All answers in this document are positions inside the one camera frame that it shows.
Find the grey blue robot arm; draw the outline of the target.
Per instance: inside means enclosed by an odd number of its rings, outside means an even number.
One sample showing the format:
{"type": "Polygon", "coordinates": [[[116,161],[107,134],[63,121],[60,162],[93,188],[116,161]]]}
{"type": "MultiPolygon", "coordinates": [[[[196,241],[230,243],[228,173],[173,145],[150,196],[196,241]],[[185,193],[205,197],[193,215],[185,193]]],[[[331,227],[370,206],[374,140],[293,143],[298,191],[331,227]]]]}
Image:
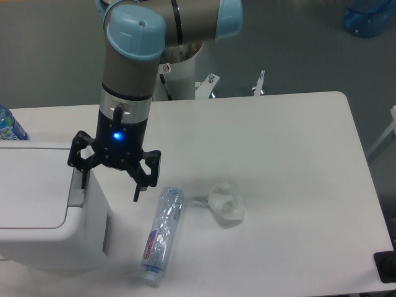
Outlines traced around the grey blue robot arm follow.
{"type": "Polygon", "coordinates": [[[68,165],[84,176],[104,165],[126,171],[136,193],[155,187],[161,152],[142,148],[165,49],[237,35],[241,1],[97,2],[103,18],[105,66],[94,136],[79,131],[68,165]]]}

